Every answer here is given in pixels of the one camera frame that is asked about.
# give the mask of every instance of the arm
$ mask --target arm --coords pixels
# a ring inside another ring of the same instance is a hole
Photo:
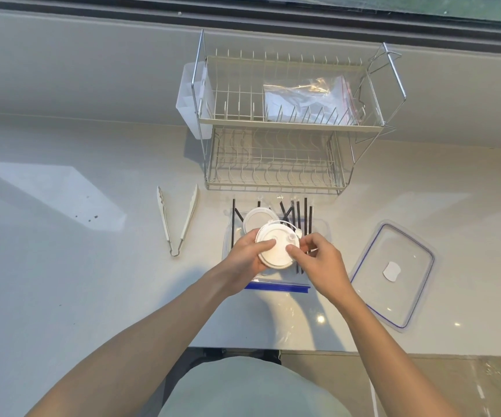
[[[288,253],[318,292],[341,313],[357,345],[368,377],[390,417],[458,417],[353,289],[341,253],[320,234],[301,239]]]
[[[220,303],[266,269],[274,240],[242,237],[227,258],[176,299],[129,326],[67,373],[28,412],[41,416],[130,416],[148,400]]]

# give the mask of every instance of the white countertop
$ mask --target white countertop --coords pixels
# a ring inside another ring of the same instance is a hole
[[[207,191],[201,157],[181,127],[0,115],[0,416],[26,413],[221,259],[233,196],[245,209],[257,194]],[[195,183],[200,201],[174,259],[156,186],[177,246]],[[407,352],[501,355],[501,149],[378,141],[341,196],[309,199],[349,271],[381,220],[435,247],[440,266],[416,318],[390,330]],[[192,345],[356,351],[314,290],[244,290]]]

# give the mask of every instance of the gray wall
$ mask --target gray wall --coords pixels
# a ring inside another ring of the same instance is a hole
[[[179,79],[198,37],[195,28],[0,12],[0,112],[180,125]],[[210,30],[206,47],[368,58],[377,45]],[[408,100],[388,138],[501,147],[501,55],[393,48]]]

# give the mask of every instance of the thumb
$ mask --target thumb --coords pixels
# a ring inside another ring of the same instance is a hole
[[[275,246],[275,240],[272,238],[270,240],[255,243],[253,246],[253,249],[254,249],[254,252],[256,254],[259,254],[259,253],[265,252],[267,250],[270,250],[274,246]]]
[[[307,256],[305,252],[303,252],[300,248],[294,245],[288,245],[286,247],[287,253],[293,259],[299,263],[302,267],[306,268],[307,265],[310,264],[310,261],[313,260],[310,256]]]

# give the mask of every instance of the round lid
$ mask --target round lid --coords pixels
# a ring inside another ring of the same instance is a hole
[[[256,242],[270,239],[275,240],[275,246],[258,255],[262,263],[274,269],[285,269],[291,266],[293,259],[287,253],[286,247],[290,244],[299,246],[299,237],[295,231],[279,222],[266,224],[258,231]]]
[[[246,234],[255,228],[262,228],[272,220],[277,221],[278,219],[278,216],[271,209],[262,207],[251,209],[243,220],[243,231]]]

